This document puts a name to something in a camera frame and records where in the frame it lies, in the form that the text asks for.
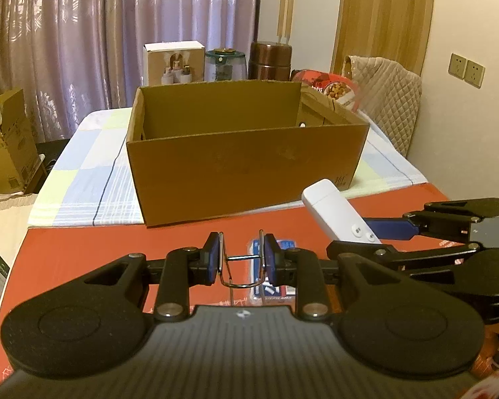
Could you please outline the right hand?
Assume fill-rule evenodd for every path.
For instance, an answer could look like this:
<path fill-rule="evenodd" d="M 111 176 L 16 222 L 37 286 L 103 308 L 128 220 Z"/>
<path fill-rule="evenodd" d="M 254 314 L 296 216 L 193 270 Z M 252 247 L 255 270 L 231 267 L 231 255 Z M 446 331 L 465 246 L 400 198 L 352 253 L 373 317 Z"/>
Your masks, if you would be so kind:
<path fill-rule="evenodd" d="M 493 357 L 499 349 L 499 323 L 489 324 L 485 327 L 485 339 L 478 357 L 476 357 L 470 372 L 478 379 L 483 379 L 491 375 L 493 367 Z"/>

